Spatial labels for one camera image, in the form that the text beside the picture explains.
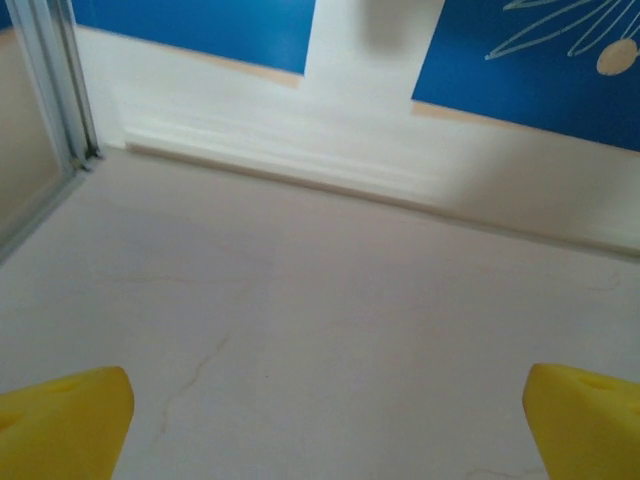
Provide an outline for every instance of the tile floor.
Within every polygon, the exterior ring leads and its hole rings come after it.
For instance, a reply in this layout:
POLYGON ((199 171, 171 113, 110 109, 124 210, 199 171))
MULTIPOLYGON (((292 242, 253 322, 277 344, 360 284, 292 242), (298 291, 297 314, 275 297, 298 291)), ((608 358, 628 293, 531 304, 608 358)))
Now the tile floor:
POLYGON ((123 365, 116 479, 540 480, 531 364, 640 381, 632 263, 109 157, 0 269, 0 389, 123 365))

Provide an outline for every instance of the yellow object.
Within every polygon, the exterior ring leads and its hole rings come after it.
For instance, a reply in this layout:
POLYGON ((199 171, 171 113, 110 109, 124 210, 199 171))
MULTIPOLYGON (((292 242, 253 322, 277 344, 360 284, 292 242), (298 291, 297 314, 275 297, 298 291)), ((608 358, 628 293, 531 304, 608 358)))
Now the yellow object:
POLYGON ((551 480, 640 478, 640 385, 540 364, 523 404, 551 480))
POLYGON ((119 367, 0 395, 0 479, 109 479, 132 415, 119 367))

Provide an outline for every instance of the beige circle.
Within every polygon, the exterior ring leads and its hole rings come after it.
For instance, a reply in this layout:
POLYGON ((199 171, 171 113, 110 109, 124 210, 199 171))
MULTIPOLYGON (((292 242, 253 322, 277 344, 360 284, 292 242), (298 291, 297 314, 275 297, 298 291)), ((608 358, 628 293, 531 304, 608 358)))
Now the beige circle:
POLYGON ((618 75, 631 67, 637 56, 636 42, 630 38, 623 38, 602 51, 596 68, 602 75, 618 75))

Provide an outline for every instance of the white line drawing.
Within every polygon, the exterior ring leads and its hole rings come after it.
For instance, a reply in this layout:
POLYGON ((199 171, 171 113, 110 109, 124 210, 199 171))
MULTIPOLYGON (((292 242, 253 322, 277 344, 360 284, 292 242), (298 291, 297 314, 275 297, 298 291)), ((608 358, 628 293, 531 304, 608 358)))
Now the white line drawing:
POLYGON ((635 63, 640 56, 633 39, 640 32, 640 0, 572 0, 568 5, 565 0, 511 0, 502 10, 548 9, 559 3, 564 6, 556 8, 498 45, 485 56, 485 60, 511 55, 574 29, 586 28, 566 52, 568 57, 575 57, 601 43, 616 27, 622 25, 622 29, 624 22, 631 18, 620 38, 602 50, 596 69, 602 75, 618 75, 635 63))

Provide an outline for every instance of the blue wall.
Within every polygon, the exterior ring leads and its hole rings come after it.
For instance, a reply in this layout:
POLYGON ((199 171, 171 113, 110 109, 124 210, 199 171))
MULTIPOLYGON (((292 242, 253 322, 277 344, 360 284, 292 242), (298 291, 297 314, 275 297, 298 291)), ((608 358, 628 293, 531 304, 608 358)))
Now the blue wall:
POLYGON ((4 30, 12 25, 11 18, 9 17, 9 10, 7 10, 7 4, 3 0, 0 0, 0 30, 4 30))
POLYGON ((602 2, 524 0, 511 5, 506 0, 447 0, 414 100, 640 151, 640 59, 615 76, 601 75, 596 69, 600 53, 620 40, 640 5, 629 0, 617 4, 573 50, 605 13, 601 8, 585 18, 602 2), (619 15, 621 19, 613 23, 619 15), (504 45, 536 22, 537 26, 504 45), (580 23, 562 31, 575 22, 580 23), (603 33, 591 48, 580 52, 603 33), (491 52, 498 56, 485 59, 491 52))
POLYGON ((303 74, 315 0, 75 0, 78 23, 303 74))

